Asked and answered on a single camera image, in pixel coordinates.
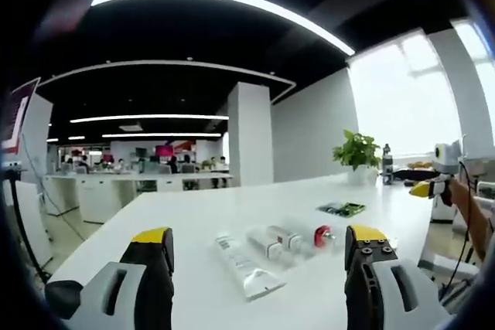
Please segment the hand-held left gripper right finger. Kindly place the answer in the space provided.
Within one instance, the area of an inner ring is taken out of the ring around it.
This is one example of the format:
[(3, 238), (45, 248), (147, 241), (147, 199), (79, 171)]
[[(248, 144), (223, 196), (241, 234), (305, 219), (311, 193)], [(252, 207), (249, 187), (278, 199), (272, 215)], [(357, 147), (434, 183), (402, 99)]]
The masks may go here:
[(436, 329), (450, 318), (437, 286), (378, 229), (346, 228), (344, 270), (348, 329)]

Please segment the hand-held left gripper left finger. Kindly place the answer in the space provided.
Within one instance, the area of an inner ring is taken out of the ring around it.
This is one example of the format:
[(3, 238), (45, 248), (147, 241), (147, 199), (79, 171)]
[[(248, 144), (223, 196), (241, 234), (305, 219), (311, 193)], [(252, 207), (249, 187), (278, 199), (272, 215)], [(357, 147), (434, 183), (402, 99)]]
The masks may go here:
[(49, 282), (45, 299), (68, 329), (171, 329), (173, 273), (172, 229), (145, 230), (85, 285)]

